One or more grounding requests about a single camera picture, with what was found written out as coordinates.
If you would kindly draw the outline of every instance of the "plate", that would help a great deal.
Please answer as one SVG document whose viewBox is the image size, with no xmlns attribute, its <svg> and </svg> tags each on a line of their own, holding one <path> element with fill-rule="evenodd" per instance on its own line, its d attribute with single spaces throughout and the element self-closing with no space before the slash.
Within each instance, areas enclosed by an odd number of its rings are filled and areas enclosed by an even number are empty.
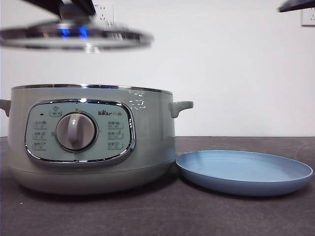
<svg viewBox="0 0 315 236">
<path fill-rule="evenodd" d="M 305 186 L 308 165 L 289 158 L 247 151 L 205 150 L 176 158 L 182 175 L 214 191 L 243 196 L 277 196 Z"/>
</svg>

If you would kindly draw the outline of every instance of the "side handle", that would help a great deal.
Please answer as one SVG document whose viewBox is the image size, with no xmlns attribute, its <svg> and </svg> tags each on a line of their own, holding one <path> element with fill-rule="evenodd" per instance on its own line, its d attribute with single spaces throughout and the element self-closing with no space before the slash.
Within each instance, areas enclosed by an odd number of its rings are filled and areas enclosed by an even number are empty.
<svg viewBox="0 0 315 236">
<path fill-rule="evenodd" d="M 5 111 L 7 117 L 9 117 L 11 108 L 11 101 L 10 100 L 3 100 L 0 99 L 0 109 Z"/>
<path fill-rule="evenodd" d="M 172 118 L 177 118 L 179 112 L 190 108 L 193 108 L 193 102 L 190 101 L 170 103 L 170 111 Z"/>
</svg>

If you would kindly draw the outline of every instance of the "silver knob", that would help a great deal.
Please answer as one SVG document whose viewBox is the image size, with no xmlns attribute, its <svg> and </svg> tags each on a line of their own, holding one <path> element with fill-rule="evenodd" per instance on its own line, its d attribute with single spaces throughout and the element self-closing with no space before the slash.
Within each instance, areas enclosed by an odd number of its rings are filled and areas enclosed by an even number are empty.
<svg viewBox="0 0 315 236">
<path fill-rule="evenodd" d="M 61 118 L 56 136 L 58 142 L 70 151 L 84 149 L 95 138 L 95 125 L 85 114 L 72 113 Z"/>
</svg>

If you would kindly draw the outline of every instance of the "wall socket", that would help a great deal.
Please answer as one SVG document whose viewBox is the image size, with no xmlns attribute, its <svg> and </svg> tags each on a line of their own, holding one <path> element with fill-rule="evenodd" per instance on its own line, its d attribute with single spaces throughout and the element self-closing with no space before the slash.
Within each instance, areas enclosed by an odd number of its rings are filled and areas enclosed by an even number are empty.
<svg viewBox="0 0 315 236">
<path fill-rule="evenodd" d="M 315 7 L 303 9 L 301 13 L 302 26 L 315 27 Z"/>
<path fill-rule="evenodd" d="M 102 23 L 114 21 L 114 5 L 104 0 L 93 0 L 96 11 L 95 21 Z"/>
</svg>

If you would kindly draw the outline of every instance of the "cooker base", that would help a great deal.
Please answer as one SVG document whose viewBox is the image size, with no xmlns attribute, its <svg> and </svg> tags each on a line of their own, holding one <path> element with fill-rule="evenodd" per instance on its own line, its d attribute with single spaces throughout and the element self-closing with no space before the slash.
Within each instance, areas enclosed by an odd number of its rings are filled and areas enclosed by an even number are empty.
<svg viewBox="0 0 315 236">
<path fill-rule="evenodd" d="M 152 182 L 165 174 L 173 162 L 112 173 L 92 175 L 47 175 L 11 168 L 13 176 L 23 186 L 44 193 L 61 195 L 91 195 L 123 191 Z"/>
</svg>

